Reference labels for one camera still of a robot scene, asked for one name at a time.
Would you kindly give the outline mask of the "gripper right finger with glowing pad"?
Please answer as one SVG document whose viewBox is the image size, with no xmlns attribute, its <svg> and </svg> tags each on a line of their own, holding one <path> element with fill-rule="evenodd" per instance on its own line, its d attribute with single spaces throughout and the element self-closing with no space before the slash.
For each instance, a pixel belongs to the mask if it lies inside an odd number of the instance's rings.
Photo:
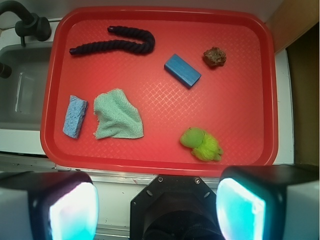
<svg viewBox="0 0 320 240">
<path fill-rule="evenodd" d="M 216 211 L 226 240 L 318 240 L 319 167 L 227 167 L 218 183 Z"/>
</svg>

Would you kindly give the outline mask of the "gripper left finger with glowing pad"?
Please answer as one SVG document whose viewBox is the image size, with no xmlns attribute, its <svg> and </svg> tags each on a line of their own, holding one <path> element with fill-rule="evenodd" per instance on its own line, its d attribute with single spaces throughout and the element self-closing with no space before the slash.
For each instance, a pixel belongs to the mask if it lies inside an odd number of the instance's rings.
<svg viewBox="0 0 320 240">
<path fill-rule="evenodd" d="M 98 216 L 98 191 L 85 172 L 0 174 L 2 240 L 92 240 Z"/>
</svg>

